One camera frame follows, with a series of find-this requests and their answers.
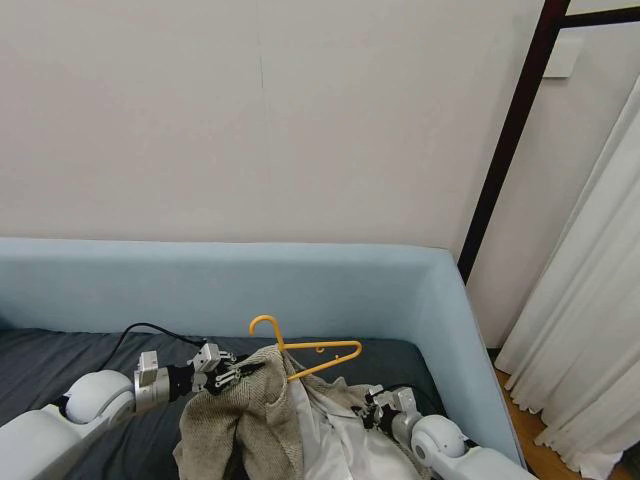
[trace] white robot arm segment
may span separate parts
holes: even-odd
[[[236,368],[235,361],[208,343],[186,367],[158,368],[156,352],[143,352],[134,382],[111,370],[84,375],[54,403],[0,428],[2,478],[63,478],[91,443],[117,424],[191,391],[206,388],[216,395],[261,366]]]
[[[460,428],[441,415],[423,417],[413,391],[403,387],[386,392],[377,386],[367,395],[371,407],[363,415],[373,425],[409,448],[419,463],[443,480],[537,480],[491,448],[468,445]]]

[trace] dark gray mattress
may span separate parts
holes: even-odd
[[[106,359],[118,334],[60,333],[46,330],[0,331],[0,425],[26,410],[42,408]],[[273,339],[208,337],[237,355],[275,343]],[[289,339],[290,342],[314,339]],[[397,340],[362,340],[355,360],[320,372],[325,380],[343,376],[347,383],[411,384],[423,414],[443,413],[431,375],[418,349]],[[107,368],[132,378],[141,352],[158,351],[161,365],[184,365],[196,347],[166,335],[130,333]],[[296,351],[303,365],[316,365],[337,352]],[[134,418],[100,438],[74,467],[69,478],[177,478],[172,451],[179,440],[178,421],[188,397]]]

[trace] beige knit sweater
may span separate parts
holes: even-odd
[[[302,441],[295,408],[287,395],[287,376],[302,368],[277,345],[262,348],[241,362],[265,365],[222,394],[202,392],[186,405],[180,418],[182,440],[173,456],[182,480],[222,480],[235,468],[234,446],[251,479],[302,480]],[[347,386],[343,378],[334,383],[309,375],[301,379],[311,388],[345,408],[364,407],[369,385]],[[422,478],[430,478],[418,468]]]

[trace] orange hanger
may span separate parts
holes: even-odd
[[[280,350],[281,352],[284,350],[315,348],[316,352],[322,353],[325,347],[356,347],[353,353],[350,353],[349,355],[344,355],[342,357],[336,355],[335,360],[330,360],[326,363],[316,365],[315,367],[307,368],[306,370],[303,370],[294,375],[291,375],[289,378],[287,378],[288,381],[295,380],[297,378],[306,377],[307,375],[311,375],[312,373],[319,372],[320,370],[331,368],[334,365],[338,365],[339,363],[347,362],[352,358],[356,358],[362,352],[362,344],[357,340],[337,340],[333,342],[284,343],[282,334],[280,333],[280,327],[278,326],[278,321],[271,315],[260,315],[259,317],[254,318],[249,324],[249,335],[253,335],[253,331],[255,330],[256,325],[263,321],[269,322],[273,326],[273,331],[275,332],[276,339],[278,340],[278,350]]]

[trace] wall outlet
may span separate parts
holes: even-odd
[[[583,45],[584,37],[561,33],[553,47],[543,78],[569,78]]]

